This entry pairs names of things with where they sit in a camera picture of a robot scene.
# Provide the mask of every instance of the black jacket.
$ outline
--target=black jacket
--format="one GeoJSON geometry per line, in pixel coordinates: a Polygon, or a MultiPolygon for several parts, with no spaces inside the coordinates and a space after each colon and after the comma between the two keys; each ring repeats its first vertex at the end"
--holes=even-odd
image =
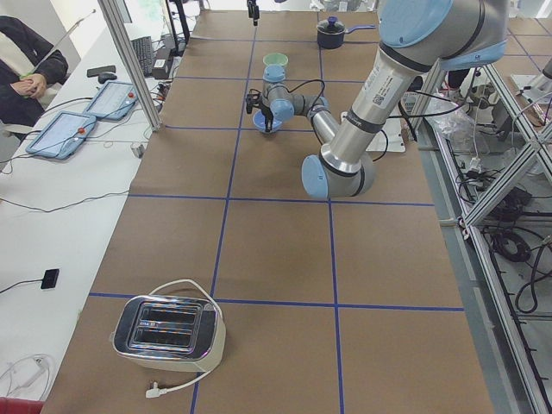
{"type": "MultiPolygon", "coordinates": [[[[0,32],[8,36],[33,65],[47,55],[53,45],[18,19],[0,16],[0,32]]],[[[59,50],[41,63],[35,73],[44,75],[49,85],[62,81],[67,74],[67,61],[59,50]]],[[[36,99],[24,98],[10,86],[18,76],[2,61],[0,51],[0,119],[4,123],[33,126],[44,109],[36,99]]]]}

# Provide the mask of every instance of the tablet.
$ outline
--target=tablet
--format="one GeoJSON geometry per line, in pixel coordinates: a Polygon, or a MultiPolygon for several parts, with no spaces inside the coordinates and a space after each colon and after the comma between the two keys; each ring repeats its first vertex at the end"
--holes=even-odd
{"type": "Polygon", "coordinates": [[[108,80],[85,108],[84,113],[102,120],[118,121],[129,113],[137,98],[132,84],[108,80]]]}
{"type": "Polygon", "coordinates": [[[61,111],[25,150],[40,157],[64,160],[77,150],[95,126],[95,116],[61,111]]]}

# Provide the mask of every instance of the keyboard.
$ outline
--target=keyboard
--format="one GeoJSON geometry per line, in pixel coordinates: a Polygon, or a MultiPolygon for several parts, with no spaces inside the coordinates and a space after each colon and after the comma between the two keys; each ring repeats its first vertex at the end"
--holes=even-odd
{"type": "Polygon", "coordinates": [[[139,37],[130,41],[135,50],[136,58],[140,64],[144,76],[151,76],[154,68],[154,49],[152,48],[152,38],[150,36],[139,37]]]}

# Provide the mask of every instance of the green bowl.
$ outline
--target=green bowl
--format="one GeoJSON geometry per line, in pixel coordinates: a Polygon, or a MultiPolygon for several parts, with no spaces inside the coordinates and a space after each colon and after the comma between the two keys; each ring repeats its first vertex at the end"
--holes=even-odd
{"type": "Polygon", "coordinates": [[[262,62],[265,64],[265,66],[280,65],[286,68],[287,61],[287,56],[285,56],[283,53],[269,53],[265,55],[264,58],[262,58],[262,62]]]}

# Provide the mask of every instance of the white table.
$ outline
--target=white table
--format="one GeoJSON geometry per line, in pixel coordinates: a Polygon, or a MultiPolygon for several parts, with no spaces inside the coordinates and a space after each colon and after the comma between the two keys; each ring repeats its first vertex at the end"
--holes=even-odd
{"type": "MultiPolygon", "coordinates": [[[[129,35],[132,39],[144,34],[130,27],[129,35]]],[[[129,81],[107,30],[98,37],[52,105],[76,97],[93,97],[99,83],[96,78],[87,78],[86,70],[106,65],[115,65],[119,80],[129,81]]],[[[154,87],[157,81],[147,82],[154,87]]],[[[58,110],[81,112],[88,102],[70,103],[58,110]]],[[[43,128],[56,112],[47,113],[35,129],[43,128]]],[[[116,124],[100,122],[91,137],[116,124]]],[[[0,197],[54,209],[88,197],[126,191],[140,165],[130,146],[133,142],[146,146],[149,135],[146,117],[137,104],[128,122],[97,139],[89,138],[65,161],[15,160],[13,173],[0,175],[0,197]]],[[[24,148],[31,139],[15,155],[25,154],[24,148]]],[[[0,290],[18,281],[41,279],[49,268],[60,270],[52,290],[43,291],[40,283],[33,283],[0,295],[0,375],[22,357],[49,354],[55,361],[51,372],[55,377],[125,200],[126,195],[112,196],[52,213],[0,202],[0,290]]],[[[22,369],[33,368],[24,365],[22,369]]],[[[40,377],[17,397],[38,399],[46,379],[40,377]]],[[[5,381],[0,382],[0,396],[5,395],[7,387],[5,381]]]]}

